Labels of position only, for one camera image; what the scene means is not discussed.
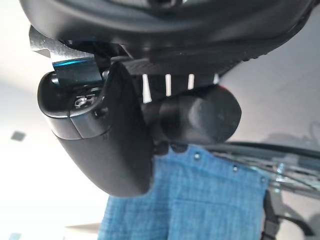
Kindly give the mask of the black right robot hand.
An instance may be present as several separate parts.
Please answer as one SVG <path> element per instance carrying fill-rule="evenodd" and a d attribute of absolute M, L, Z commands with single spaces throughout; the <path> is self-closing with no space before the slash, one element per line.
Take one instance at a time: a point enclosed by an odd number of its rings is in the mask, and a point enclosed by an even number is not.
<path fill-rule="evenodd" d="M 53 70 L 38 106 L 67 154 L 101 190 L 135 197 L 171 144 L 212 146 L 242 109 L 213 82 L 306 25 L 317 0 L 22 0 L 31 49 Z"/>

